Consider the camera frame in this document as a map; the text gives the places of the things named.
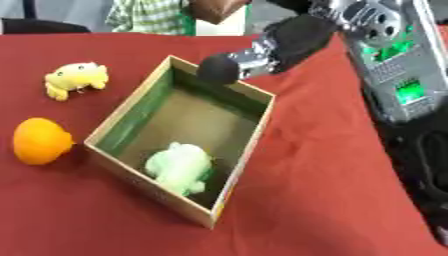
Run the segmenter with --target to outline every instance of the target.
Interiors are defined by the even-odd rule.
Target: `orange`
[[[70,151],[72,135],[45,118],[30,118],[14,131],[14,154],[29,165],[43,165]]]

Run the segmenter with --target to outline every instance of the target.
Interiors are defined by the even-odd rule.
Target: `box wall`
[[[144,97],[144,95],[149,90],[153,88],[154,83],[168,69],[170,69],[171,65],[190,74],[195,74],[197,68],[196,65],[181,60],[175,56],[170,56],[165,59],[165,61],[162,62],[162,64],[157,67],[156,70],[148,77],[148,79],[145,80],[145,82],[134,93],[132,93],[131,96],[117,108],[117,110],[112,113],[112,115],[110,115],[105,121],[103,121],[103,123],[92,133],[91,136],[89,136],[88,139],[86,139],[85,144],[93,153],[92,155],[94,155],[96,161],[98,161],[102,166],[110,170],[112,173],[115,173],[118,177],[124,179],[128,183],[133,184],[134,186],[142,190],[145,195],[156,199],[160,203],[177,211],[181,215],[184,215],[185,217],[204,225],[205,227],[212,228],[215,221],[219,218],[221,209],[222,207],[224,207],[224,204],[229,197],[233,186],[238,181],[238,178],[243,171],[244,165],[249,158],[253,147],[255,146],[258,137],[260,136],[260,133],[264,128],[264,125],[267,121],[267,116],[271,111],[274,100],[272,94],[242,82],[228,86],[228,89],[232,90],[234,93],[238,92],[243,94],[245,96],[243,98],[245,98],[246,100],[249,99],[251,102],[258,101],[259,103],[261,103],[261,105],[269,105],[266,111],[262,111],[259,114],[259,117],[256,117],[255,119],[253,119],[253,114],[259,112],[261,107],[255,107],[254,109],[258,108],[258,111],[251,112],[252,114],[250,116],[252,116],[252,119],[257,120],[259,118],[262,118],[261,122],[257,126],[255,133],[250,137],[250,140],[248,139],[248,141],[245,142],[246,147],[243,150],[244,154],[239,158],[240,162],[232,171],[232,174],[230,178],[228,178],[224,189],[219,195],[219,198],[215,201],[213,213],[212,211],[195,204],[187,198],[178,197],[177,195],[165,191],[151,178],[145,176],[142,173],[139,173],[137,170],[131,168],[130,166],[127,166],[123,163],[120,163],[118,160],[111,158],[110,156],[106,155],[105,152],[97,149],[95,146],[96,143],[104,139],[103,137],[108,132],[112,131],[112,128],[120,121],[120,119],[126,114],[126,112],[130,111],[133,106],[142,97]]]
[[[256,122],[261,119],[268,104],[268,102],[260,102],[258,99],[236,92],[228,86],[211,86],[198,81],[195,75],[183,72],[181,69],[174,72],[174,80],[182,81],[182,87],[185,90],[201,95],[202,98],[207,98],[222,108]]]
[[[143,174],[140,174],[135,170],[132,170],[132,168],[120,163],[119,161],[111,159],[104,152],[96,149],[95,146],[89,145],[87,148],[91,153],[93,153],[93,160],[95,162],[110,171],[116,177],[123,180],[125,183],[134,186],[144,195],[155,199],[157,202],[176,211],[181,216],[185,216],[191,221],[199,223],[205,227],[212,227],[213,223],[211,221],[211,214],[207,209],[198,207],[189,200],[168,192],[150,180],[150,178],[145,177]]]
[[[213,102],[174,91],[116,157],[134,167],[139,166],[136,163],[147,159],[151,155],[148,153],[166,149],[177,141],[198,145],[212,157],[234,166],[257,124]]]
[[[122,115],[107,135],[98,142],[97,147],[115,157],[120,155],[168,97],[172,82],[172,70],[165,71],[151,89],[146,91],[140,100]]]
[[[220,196],[218,197],[218,200],[216,200],[216,203],[212,209],[212,218],[213,218],[214,222],[216,222],[217,219],[220,217],[227,200],[229,199],[231,193],[233,192],[233,189],[234,189],[236,183],[238,182],[241,174],[243,173],[244,167],[245,167],[247,161],[249,160],[250,155],[254,151],[255,146],[257,145],[258,140],[260,139],[260,137],[269,121],[270,113],[272,112],[272,109],[274,106],[274,101],[275,101],[275,96],[273,96],[273,95],[271,95],[271,96],[272,96],[271,103],[269,104],[268,108],[266,109],[266,112],[265,112],[263,118],[261,119],[255,132],[253,133],[252,138],[250,139],[250,142],[248,143],[246,149],[244,150],[244,153],[242,154],[241,158],[239,159],[238,165],[235,167],[233,173],[229,177],[226,185],[224,186],[224,189],[222,190]]]

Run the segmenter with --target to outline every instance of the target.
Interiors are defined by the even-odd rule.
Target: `open box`
[[[243,82],[216,87],[197,66],[168,56],[84,141],[95,161],[181,215],[213,228],[261,135],[274,95]],[[206,191],[183,197],[144,170],[171,142],[194,144],[214,159]]]

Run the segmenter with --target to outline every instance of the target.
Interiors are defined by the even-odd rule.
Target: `red tablecloth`
[[[26,118],[53,119],[82,142],[168,54],[198,63],[249,42],[1,36],[0,255],[448,255],[401,187],[336,37],[291,72],[250,81],[278,101],[213,231],[112,178],[82,147],[37,168],[11,152],[13,130]],[[44,74],[89,61],[109,67],[107,90],[65,103],[46,97]]]

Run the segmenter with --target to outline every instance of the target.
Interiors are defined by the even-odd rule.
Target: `plush toy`
[[[90,63],[76,63],[60,67],[45,76],[47,95],[58,101],[68,99],[68,92],[81,90],[86,86],[104,89],[109,81],[107,68]]]
[[[173,142],[145,164],[146,172],[167,190],[188,196],[204,192],[202,178],[211,171],[211,158],[200,147]]]

